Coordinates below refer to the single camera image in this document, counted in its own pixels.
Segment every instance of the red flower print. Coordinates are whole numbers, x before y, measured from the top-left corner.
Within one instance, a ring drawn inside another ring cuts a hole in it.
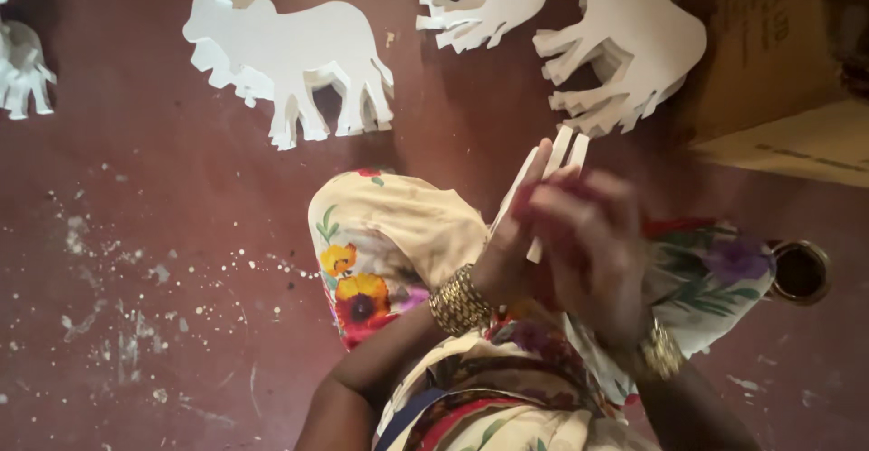
[[[374,178],[375,176],[381,175],[381,172],[379,170],[372,168],[356,169],[356,172],[359,173],[359,175],[363,178]]]

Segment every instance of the bull cutout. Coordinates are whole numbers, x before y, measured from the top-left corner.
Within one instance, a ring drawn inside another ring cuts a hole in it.
[[[313,99],[325,86],[342,96],[335,135],[390,128],[392,72],[377,57],[365,15],[349,3],[279,14],[269,0],[193,0],[183,34],[196,44],[193,65],[212,69],[209,84],[235,85],[251,107],[275,101],[268,136],[280,151],[296,146],[297,119],[306,140],[328,137]]]

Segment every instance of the orange flower print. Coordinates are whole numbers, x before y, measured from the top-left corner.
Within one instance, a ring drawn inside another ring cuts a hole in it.
[[[359,273],[338,280],[334,308],[345,328],[367,326],[389,315],[389,290],[376,274]]]
[[[320,253],[320,264],[326,273],[333,278],[337,278],[339,274],[348,271],[356,264],[356,246],[353,244],[330,245],[328,249]]]

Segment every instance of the gold bangle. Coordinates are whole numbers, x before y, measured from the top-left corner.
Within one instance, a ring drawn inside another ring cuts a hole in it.
[[[635,381],[666,381],[679,374],[686,361],[676,339],[655,317],[638,345],[607,352]]]
[[[447,334],[461,337],[491,321],[492,307],[471,283],[471,268],[459,268],[446,283],[429,296],[429,307],[438,326]]]
[[[685,364],[685,356],[679,349],[676,339],[666,327],[654,319],[654,326],[646,340],[640,344],[643,355],[644,371],[641,377],[646,379],[668,380],[679,374]]]

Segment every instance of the maroon floor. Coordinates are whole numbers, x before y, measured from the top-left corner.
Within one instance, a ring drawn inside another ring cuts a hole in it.
[[[59,76],[57,114],[0,121],[4,449],[291,448],[342,356],[304,273],[317,269],[306,211],[319,186],[384,165],[456,189],[491,220],[527,150],[554,135],[531,36],[576,21],[575,0],[462,55],[414,30],[416,0],[345,0],[396,76],[395,131],[283,153],[267,143],[270,103],[248,109],[190,65],[191,1],[4,8],[38,30]],[[318,100],[334,126],[334,95]],[[813,240],[833,263],[825,301],[762,302],[697,364],[767,449],[869,447],[869,191],[703,165],[668,152],[665,127],[596,140],[588,164],[635,179],[655,217],[726,216]]]

